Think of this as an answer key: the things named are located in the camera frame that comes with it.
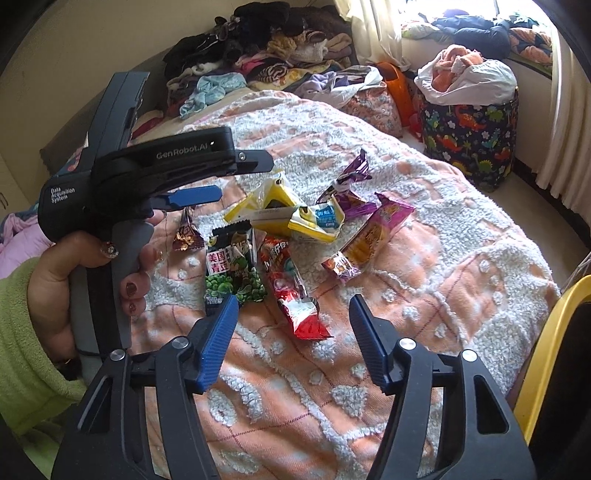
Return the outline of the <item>left hand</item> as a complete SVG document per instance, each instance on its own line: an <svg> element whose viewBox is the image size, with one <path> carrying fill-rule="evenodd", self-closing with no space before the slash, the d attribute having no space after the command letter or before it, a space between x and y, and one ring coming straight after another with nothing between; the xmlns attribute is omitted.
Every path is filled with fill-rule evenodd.
<svg viewBox="0 0 591 480"><path fill-rule="evenodd" d="M139 270L126 276L119 295L124 314L134 318L145 310L150 289L148 272L161 260L163 252L148 243L139 253ZM115 247L86 232L62 238L40 257L30 277L27 304L33 329L48 358L63 363L76 356L69 320L69 275L76 267L95 268L115 258Z"/></svg>

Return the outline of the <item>green left sleeve forearm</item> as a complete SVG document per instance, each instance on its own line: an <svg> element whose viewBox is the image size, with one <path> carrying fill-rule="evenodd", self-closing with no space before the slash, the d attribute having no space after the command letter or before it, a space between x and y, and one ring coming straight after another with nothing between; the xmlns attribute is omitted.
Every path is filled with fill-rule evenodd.
<svg viewBox="0 0 591 480"><path fill-rule="evenodd" d="M29 259L1 280L1 416L27 458L49 478L63 437L58 417L82 399L86 387L64 378L33 329L27 288L37 263Z"/></svg>

